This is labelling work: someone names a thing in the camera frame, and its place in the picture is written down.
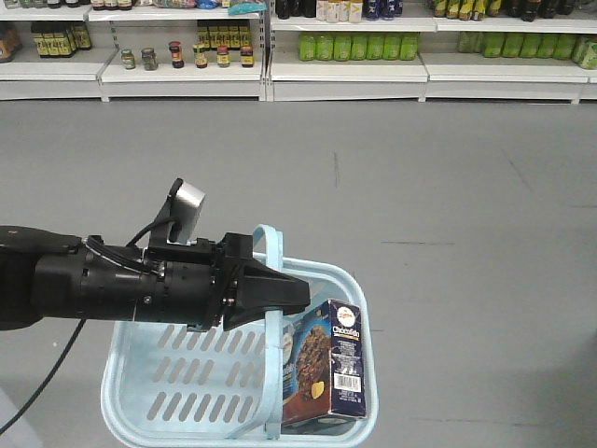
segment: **basket handle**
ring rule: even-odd
[[[253,232],[253,245],[265,237],[265,264],[276,271],[282,270],[284,238],[272,226],[260,224]],[[259,406],[253,417],[232,431],[228,437],[238,439],[242,434],[265,424],[268,439],[280,438],[282,423],[282,361],[283,312],[265,314],[265,377]]]

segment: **plastic shopping basket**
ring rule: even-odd
[[[280,427],[282,330],[287,317],[232,331],[187,332],[184,325],[117,322],[102,383],[102,413],[112,433],[131,447],[351,447],[375,425],[378,395],[367,303],[359,285],[329,264],[283,258],[282,234],[269,226],[256,259],[310,284],[311,308],[326,299],[361,307],[368,416],[334,427]]]

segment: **concrete floor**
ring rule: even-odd
[[[360,283],[381,395],[363,446],[588,448],[596,120],[594,105],[4,102],[0,222],[124,244],[181,176],[208,195],[201,236],[269,223],[287,255]],[[12,401],[75,324],[2,333]],[[122,446],[99,405],[111,331],[89,322],[26,414],[45,447]]]

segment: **barcode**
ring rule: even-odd
[[[358,376],[340,375],[339,373],[334,373],[334,387],[339,390],[360,392],[361,379]]]

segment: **jar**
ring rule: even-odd
[[[207,67],[207,55],[203,43],[199,42],[193,45],[193,51],[195,52],[195,65],[197,65],[197,68]]]
[[[245,68],[251,68],[253,65],[255,65],[253,47],[250,45],[241,47],[241,65]]]
[[[141,58],[147,71],[158,70],[158,59],[156,58],[156,51],[151,47],[141,50]]]
[[[124,49],[120,54],[120,59],[122,59],[122,64],[127,70],[132,70],[136,67],[136,64],[134,63],[134,54],[132,54],[131,49]]]
[[[217,48],[217,64],[220,67],[230,67],[230,54],[228,46],[220,45]]]
[[[168,49],[172,53],[172,67],[183,68],[185,66],[185,61],[183,61],[182,44],[177,40],[173,40],[168,44]]]

